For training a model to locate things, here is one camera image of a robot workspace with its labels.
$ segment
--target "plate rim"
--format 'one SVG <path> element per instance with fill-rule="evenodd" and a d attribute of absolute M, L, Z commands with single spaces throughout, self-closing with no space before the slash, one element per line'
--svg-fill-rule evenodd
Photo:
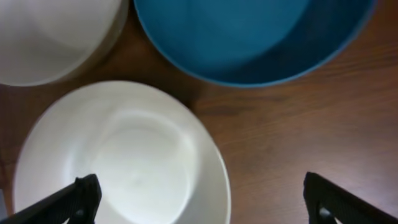
<path fill-rule="evenodd" d="M 220 149 L 218 148 L 218 146 L 216 145 L 216 143 L 214 142 L 214 140 L 213 140 L 213 138 L 212 138 L 212 136 L 209 134 L 209 132 L 208 132 L 208 130 L 206 129 L 206 127 L 204 126 L 204 124 L 202 123 L 202 121 L 200 121 L 200 119 L 189 109 L 189 108 L 187 108 L 183 103 L 181 103 L 180 101 L 178 101 L 176 98 L 174 98 L 172 95 L 170 95 L 170 94 L 168 94 L 168 93 L 166 93 L 166 92 L 164 92 L 164 91 L 162 91 L 162 90 L 160 90 L 160 89 L 158 89 L 158 88 L 156 88 L 156 87 L 154 87 L 154 86 L 150 86 L 150 85 L 147 85 L 147 84 L 144 84 L 144 83 L 138 83 L 138 82 L 132 82 L 132 81 L 124 81 L 124 80 L 111 80 L 111 81 L 102 81 L 102 82 L 96 82 L 96 83 L 91 83 L 91 84 L 89 84 L 89 85 L 84 85 L 84 86 L 81 86 L 81 87 L 79 87 L 79 88 L 76 88 L 76 89 L 73 89 L 73 90 L 71 90 L 71 91 L 69 91 L 69 92 L 67 92 L 67 93 L 65 93 L 64 95 L 62 95 L 59 99 L 57 99 L 57 100 L 55 100 L 47 109 L 45 109 L 45 111 L 36 119 L 36 121 L 35 121 L 35 123 L 32 125 L 32 127 L 31 127 L 31 129 L 30 129 L 30 131 L 28 132 L 28 134 L 27 134 L 27 137 L 26 137 L 26 139 L 24 140 L 24 143 L 23 143 L 23 145 L 22 145 L 22 147 L 21 147 L 21 151 L 20 151 L 20 153 L 19 153 L 19 155 L 18 155 L 18 158 L 17 158 L 17 164 L 16 164 L 16 169 L 15 169 L 15 172 L 14 172 L 14 178 L 13 178 L 13 180 L 12 180 L 12 208 L 14 209 L 14 212 L 19 212 L 19 211 L 21 211 L 21 209 L 17 209 L 17 205 L 16 205 L 16 188 L 17 188 L 17 184 L 16 184 L 16 182 L 17 182 L 17 177 L 18 176 L 21 176 L 21 168 L 20 168 L 20 163 L 19 163 L 19 160 L 20 160 L 20 158 L 21 158 L 21 156 L 22 156 L 22 154 L 23 154 L 23 152 L 24 152 L 24 149 L 25 149 L 25 144 L 26 144 L 26 142 L 27 142 L 27 140 L 28 140 L 28 138 L 29 138 L 29 136 L 32 134 L 32 131 L 34 130 L 34 128 L 36 127 L 36 125 L 37 125 L 37 123 L 60 101 L 60 100 L 62 100 L 62 99 L 64 99 L 64 98 L 66 98 L 68 95 L 71 95 L 72 93 L 76 93 L 76 92 L 78 92 L 79 90 L 82 90 L 82 89 L 84 89 L 84 88 L 90 88 L 90 87 L 93 87 L 93 86 L 99 86 L 99 85 L 103 85 L 103 86 L 106 86 L 106 85 L 118 85 L 118 84 L 122 84 L 122 85 L 124 85 L 124 84 L 133 84 L 133 85 L 139 85 L 139 86 L 142 86 L 142 87 L 145 87 L 145 88 L 150 88 L 151 90 L 155 90 L 155 91 L 157 91 L 158 93 L 160 93 L 160 94 L 162 94 L 162 95 L 164 95 L 164 96 L 167 96 L 167 97 L 169 97 L 171 100 L 174 100 L 174 101 L 176 101 L 179 105 L 181 105 L 181 106 L 183 106 L 183 108 L 185 109 L 185 110 L 187 110 L 187 112 L 188 113 L 190 113 L 197 121 L 198 121 L 198 123 L 202 126 L 202 128 L 208 133 L 208 135 L 209 135 L 209 137 L 210 137 L 210 139 L 211 139 L 211 141 L 212 141 L 212 143 L 213 143 L 213 147 L 214 147 L 214 150 L 215 150 L 215 153 L 216 153 L 216 155 L 217 155 L 217 160 L 218 160 L 218 162 L 219 162 L 219 164 L 221 164 L 221 168 L 222 168 L 222 173 L 223 173 L 223 176 L 224 176 L 224 180 L 225 180 L 225 191 L 226 191 L 226 199 L 227 199 L 227 202 L 226 202 L 226 217 L 224 218 L 224 220 L 225 220 L 225 223 L 226 224 L 229 224 L 230 223 L 230 221 L 231 221 L 231 185 L 230 185 L 230 181 L 229 181 L 229 175 L 228 175 L 228 171 L 227 171 L 227 168 L 226 168 L 226 165 L 225 165 L 225 161 L 224 161 L 224 159 L 223 159 L 223 157 L 222 157 L 222 155 L 221 155 L 221 151 L 220 151 Z"/>

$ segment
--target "wood grain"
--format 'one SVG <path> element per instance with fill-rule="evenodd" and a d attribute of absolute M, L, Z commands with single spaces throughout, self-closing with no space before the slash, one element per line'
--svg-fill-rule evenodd
<path fill-rule="evenodd" d="M 242 90 L 180 72 L 131 13 L 115 48 L 92 71 L 45 86 L 0 86 L 9 208 L 19 150 L 44 110 L 80 86 L 133 80 L 185 103 L 214 137 L 231 181 L 232 224 L 308 223 L 302 197 L 308 170 L 398 217 L 397 20 L 398 1 L 379 1 L 365 30 L 331 62 L 292 82 Z"/>

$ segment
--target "white bowl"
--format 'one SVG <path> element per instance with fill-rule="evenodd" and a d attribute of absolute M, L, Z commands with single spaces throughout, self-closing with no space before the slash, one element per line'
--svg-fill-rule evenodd
<path fill-rule="evenodd" d="M 116 42 L 128 0 L 0 0 L 0 83 L 34 86 L 93 66 Z"/>
<path fill-rule="evenodd" d="M 228 175 L 184 105 L 150 86 L 103 82 L 73 91 L 38 120 L 14 179 L 18 212 L 95 173 L 97 224 L 228 224 Z"/>

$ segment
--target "blue bowl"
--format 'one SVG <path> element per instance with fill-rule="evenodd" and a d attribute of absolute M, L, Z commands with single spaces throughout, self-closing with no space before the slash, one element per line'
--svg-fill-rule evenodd
<path fill-rule="evenodd" d="M 176 67 L 220 85 L 257 87 L 306 74 L 342 50 L 376 0 L 135 0 Z"/>

